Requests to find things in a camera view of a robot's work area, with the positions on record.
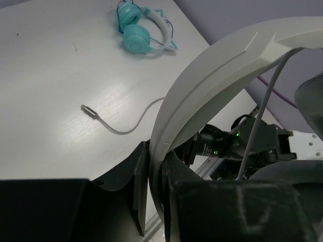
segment headset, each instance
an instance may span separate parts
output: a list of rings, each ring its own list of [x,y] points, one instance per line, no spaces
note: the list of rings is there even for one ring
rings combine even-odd
[[[164,37],[163,44],[151,38],[149,31],[137,24],[142,15],[152,20],[160,28]],[[162,10],[151,11],[149,8],[139,7],[133,2],[121,1],[117,6],[117,21],[118,31],[123,34],[122,39],[125,47],[132,53],[155,54],[162,52],[164,49],[178,50],[172,40],[173,26],[164,16]],[[151,40],[160,44],[161,47],[151,47]]]
[[[193,137],[254,78],[282,63],[288,53],[322,47],[323,17],[275,19],[226,36],[189,64],[168,91],[150,139],[149,184],[161,220],[158,187],[166,154]],[[303,89],[307,95],[310,91],[311,99],[306,102]],[[322,75],[296,95],[296,101],[303,100],[303,105],[297,103],[300,112],[323,140]]]

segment headphone ear cup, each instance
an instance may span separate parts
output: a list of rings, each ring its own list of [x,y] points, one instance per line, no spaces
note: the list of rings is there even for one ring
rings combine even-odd
[[[118,16],[120,28],[124,31],[126,26],[138,23],[141,17],[141,11],[136,5],[124,2],[120,3],[118,7]]]
[[[148,53],[152,50],[150,34],[147,29],[140,25],[128,25],[122,36],[126,48],[133,53]]]

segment cable connector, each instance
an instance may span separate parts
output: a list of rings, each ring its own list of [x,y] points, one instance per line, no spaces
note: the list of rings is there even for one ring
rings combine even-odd
[[[97,112],[95,112],[93,109],[91,109],[90,107],[88,106],[85,106],[85,105],[81,105],[81,109],[88,115],[90,116],[91,118],[93,119],[99,119],[99,114]]]

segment black device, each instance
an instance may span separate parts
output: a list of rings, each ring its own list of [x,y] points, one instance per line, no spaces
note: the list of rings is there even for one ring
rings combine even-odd
[[[167,242],[316,241],[292,186],[205,181],[188,167],[196,155],[239,164],[253,121],[248,117],[231,132],[206,125],[166,156],[159,192]],[[265,141],[253,147],[250,157],[268,155],[265,163],[271,163],[280,155],[291,155],[287,132],[262,123],[259,135]],[[148,164],[149,142],[141,142],[127,159],[92,182],[0,181],[0,241],[140,241],[145,231]]]

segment white curved band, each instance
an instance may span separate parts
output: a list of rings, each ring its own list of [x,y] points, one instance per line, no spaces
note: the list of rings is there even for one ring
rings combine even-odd
[[[143,13],[147,10],[147,8],[144,8],[144,7],[140,7],[140,9]],[[172,41],[172,33],[171,33],[170,29],[168,28],[165,20],[154,10],[149,9],[147,17],[153,19],[156,22],[156,24],[160,28],[161,33],[163,34],[163,37],[164,37],[164,44],[161,47],[157,47],[157,48],[151,47],[152,50],[150,53],[160,53],[164,49],[168,49],[168,46],[170,45],[170,43]]]
[[[323,17],[270,20],[216,42],[181,73],[160,107],[150,140],[149,182],[161,220],[157,188],[165,155],[197,133],[288,51],[322,47]]]

